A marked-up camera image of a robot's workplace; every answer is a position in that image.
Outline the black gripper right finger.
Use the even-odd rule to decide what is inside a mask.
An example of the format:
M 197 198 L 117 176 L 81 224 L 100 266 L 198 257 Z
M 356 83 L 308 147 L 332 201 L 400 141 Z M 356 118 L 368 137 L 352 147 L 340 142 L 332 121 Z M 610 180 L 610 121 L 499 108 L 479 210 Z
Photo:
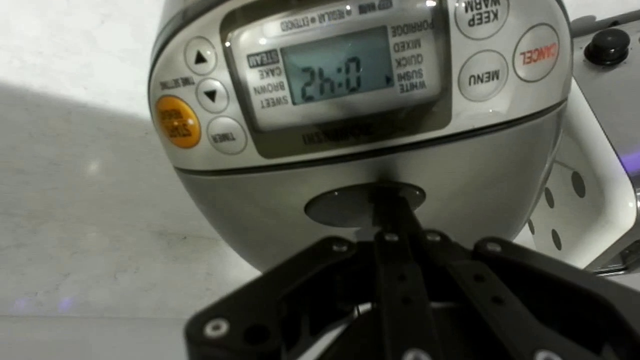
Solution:
M 640 294 L 599 274 L 484 238 L 474 248 L 374 193 L 385 350 L 426 360 L 640 360 Z

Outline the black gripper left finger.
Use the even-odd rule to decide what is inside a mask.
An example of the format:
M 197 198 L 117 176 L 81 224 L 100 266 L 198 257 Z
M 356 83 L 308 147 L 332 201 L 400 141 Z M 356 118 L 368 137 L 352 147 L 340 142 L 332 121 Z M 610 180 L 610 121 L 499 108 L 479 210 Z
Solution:
M 329 236 L 197 313 L 188 360 L 299 360 L 374 299 L 372 247 Z

